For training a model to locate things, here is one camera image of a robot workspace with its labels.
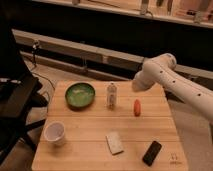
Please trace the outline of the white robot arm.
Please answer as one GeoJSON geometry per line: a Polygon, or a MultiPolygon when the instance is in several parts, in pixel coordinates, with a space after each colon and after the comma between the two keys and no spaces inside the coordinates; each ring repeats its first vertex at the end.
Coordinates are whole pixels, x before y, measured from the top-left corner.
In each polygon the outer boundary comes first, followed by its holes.
{"type": "Polygon", "coordinates": [[[176,58],[170,53],[145,59],[132,80],[132,89],[146,91],[158,83],[213,124],[213,91],[175,73],[176,64],[176,58]]]}

